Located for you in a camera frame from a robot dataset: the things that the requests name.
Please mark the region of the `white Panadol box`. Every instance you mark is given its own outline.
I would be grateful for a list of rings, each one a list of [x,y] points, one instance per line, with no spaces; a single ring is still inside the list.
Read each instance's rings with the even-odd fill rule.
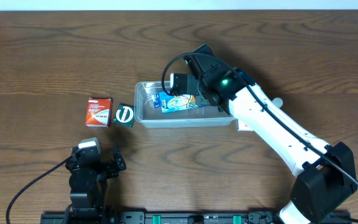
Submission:
[[[247,125],[245,122],[238,120],[237,121],[237,130],[238,131],[253,131],[253,129]]]

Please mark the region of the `red medicine box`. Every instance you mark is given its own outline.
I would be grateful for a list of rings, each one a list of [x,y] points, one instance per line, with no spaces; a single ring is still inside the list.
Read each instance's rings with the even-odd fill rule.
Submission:
[[[86,110],[85,125],[88,127],[110,127],[112,103],[111,98],[90,98]]]

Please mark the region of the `clear plastic container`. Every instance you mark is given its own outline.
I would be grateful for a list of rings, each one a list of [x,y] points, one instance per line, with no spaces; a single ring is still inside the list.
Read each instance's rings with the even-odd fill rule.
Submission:
[[[135,86],[134,118],[146,128],[227,126],[235,120],[213,106],[163,113],[161,108],[154,106],[152,99],[154,94],[161,91],[161,82],[139,82]]]

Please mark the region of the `blue cooling patch box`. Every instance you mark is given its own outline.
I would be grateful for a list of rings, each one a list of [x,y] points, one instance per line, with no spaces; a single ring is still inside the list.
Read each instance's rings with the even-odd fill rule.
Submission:
[[[160,108],[162,113],[190,110],[202,107],[196,102],[194,95],[170,96],[164,91],[152,95],[154,108]]]

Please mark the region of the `small white-capped bottle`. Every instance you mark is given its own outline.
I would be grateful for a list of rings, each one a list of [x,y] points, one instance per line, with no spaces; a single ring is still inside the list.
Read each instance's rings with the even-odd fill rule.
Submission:
[[[277,107],[281,108],[283,106],[283,100],[281,98],[274,98],[272,103]]]

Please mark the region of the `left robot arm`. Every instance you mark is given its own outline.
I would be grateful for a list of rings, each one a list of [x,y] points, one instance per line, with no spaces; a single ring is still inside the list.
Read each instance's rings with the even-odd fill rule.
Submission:
[[[112,159],[103,162],[96,140],[83,142],[71,149],[65,167],[70,171],[71,204],[64,214],[64,223],[119,223],[119,213],[106,205],[108,180],[126,170],[126,163],[117,143]]]

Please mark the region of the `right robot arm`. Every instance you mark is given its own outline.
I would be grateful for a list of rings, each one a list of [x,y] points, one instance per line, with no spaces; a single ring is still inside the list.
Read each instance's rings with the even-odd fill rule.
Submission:
[[[245,71],[217,59],[204,44],[184,58],[199,90],[251,127],[285,162],[296,181],[281,209],[284,223],[320,223],[357,191],[354,155],[302,128],[266,96]]]

